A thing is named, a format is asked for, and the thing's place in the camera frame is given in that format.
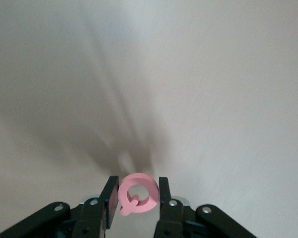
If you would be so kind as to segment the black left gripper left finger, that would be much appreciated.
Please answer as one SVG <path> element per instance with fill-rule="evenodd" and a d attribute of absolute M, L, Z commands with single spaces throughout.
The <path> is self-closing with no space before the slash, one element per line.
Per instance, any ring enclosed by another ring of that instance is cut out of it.
<path fill-rule="evenodd" d="M 53 202 L 0 233 L 0 238 L 104 238 L 118 205 L 119 177 L 77 207 Z"/>

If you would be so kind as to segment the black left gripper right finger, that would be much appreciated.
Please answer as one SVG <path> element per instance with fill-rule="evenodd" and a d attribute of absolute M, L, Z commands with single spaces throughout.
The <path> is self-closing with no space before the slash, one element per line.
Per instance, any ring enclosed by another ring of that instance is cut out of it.
<path fill-rule="evenodd" d="M 160 218 L 155 238 L 255 237 L 217 206 L 204 204 L 193 210 L 187 199 L 172 196 L 166 177 L 159 178 L 159 195 Z"/>

